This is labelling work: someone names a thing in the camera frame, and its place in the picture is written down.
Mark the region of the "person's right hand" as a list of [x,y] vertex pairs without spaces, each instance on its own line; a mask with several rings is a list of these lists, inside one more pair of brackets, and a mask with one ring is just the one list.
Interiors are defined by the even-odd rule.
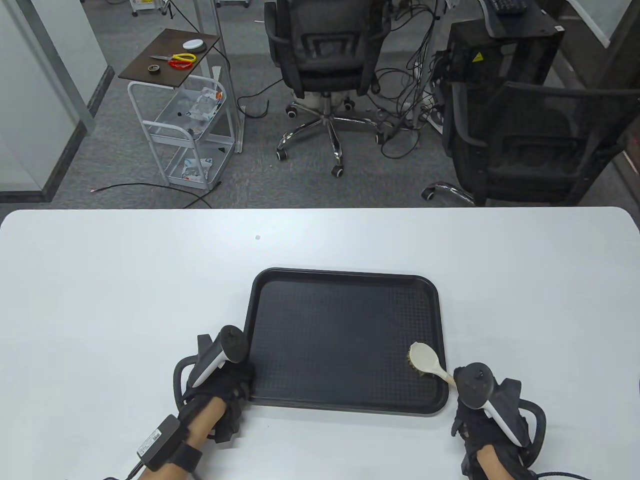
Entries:
[[483,410],[467,407],[457,400],[451,435],[464,442],[462,474],[469,480],[534,480],[523,464],[521,450],[512,442],[493,418]]

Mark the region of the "person's left hand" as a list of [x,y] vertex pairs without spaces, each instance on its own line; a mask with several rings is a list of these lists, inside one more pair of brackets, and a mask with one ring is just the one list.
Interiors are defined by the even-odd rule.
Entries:
[[200,386],[187,387],[178,420],[194,433],[196,418],[208,407],[217,407],[217,413],[205,414],[201,427],[206,438],[216,443],[231,441],[240,429],[242,407],[249,400],[254,377],[255,368],[246,361],[228,362],[222,368],[215,368]]

